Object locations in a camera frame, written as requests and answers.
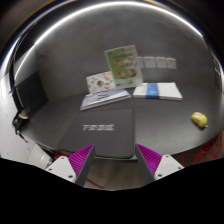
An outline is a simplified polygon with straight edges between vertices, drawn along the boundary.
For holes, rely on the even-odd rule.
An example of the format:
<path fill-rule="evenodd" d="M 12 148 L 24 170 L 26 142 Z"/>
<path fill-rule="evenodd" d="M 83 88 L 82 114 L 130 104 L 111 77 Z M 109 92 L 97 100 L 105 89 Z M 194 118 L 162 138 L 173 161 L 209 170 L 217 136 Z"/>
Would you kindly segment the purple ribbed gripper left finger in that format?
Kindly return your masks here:
<path fill-rule="evenodd" d="M 89 145 L 68 157 L 60 156 L 46 170 L 83 187 L 87 180 L 94 156 L 95 146 Z"/>

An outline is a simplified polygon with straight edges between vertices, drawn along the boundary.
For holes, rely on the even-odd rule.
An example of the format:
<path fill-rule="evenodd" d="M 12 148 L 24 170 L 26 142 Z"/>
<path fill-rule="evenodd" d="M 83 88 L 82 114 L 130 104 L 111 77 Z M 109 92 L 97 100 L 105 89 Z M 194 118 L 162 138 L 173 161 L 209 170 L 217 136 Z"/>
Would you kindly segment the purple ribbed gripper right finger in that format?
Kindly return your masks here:
<path fill-rule="evenodd" d="M 171 155 L 160 155 L 140 144 L 135 145 L 135 155 L 146 184 L 183 169 Z"/>

